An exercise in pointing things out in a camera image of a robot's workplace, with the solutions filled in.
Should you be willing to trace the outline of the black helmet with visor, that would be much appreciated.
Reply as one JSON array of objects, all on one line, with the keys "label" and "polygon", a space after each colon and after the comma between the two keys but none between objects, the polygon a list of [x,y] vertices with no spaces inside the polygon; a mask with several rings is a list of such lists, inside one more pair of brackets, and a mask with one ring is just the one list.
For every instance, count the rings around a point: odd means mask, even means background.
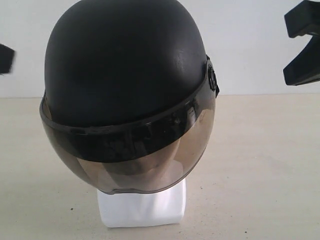
[{"label": "black helmet with visor", "polygon": [[63,163],[103,193],[182,181],[208,145],[219,87],[176,0],[81,0],[56,22],[39,113]]}]

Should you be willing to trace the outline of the white mannequin head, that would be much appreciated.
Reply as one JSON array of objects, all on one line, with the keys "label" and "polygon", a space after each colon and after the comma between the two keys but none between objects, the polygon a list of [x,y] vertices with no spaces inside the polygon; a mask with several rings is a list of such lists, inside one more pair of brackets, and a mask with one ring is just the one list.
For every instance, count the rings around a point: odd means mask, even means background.
[{"label": "white mannequin head", "polygon": [[97,199],[108,228],[151,227],[179,223],[186,209],[189,168],[176,157],[136,158],[104,163]]}]

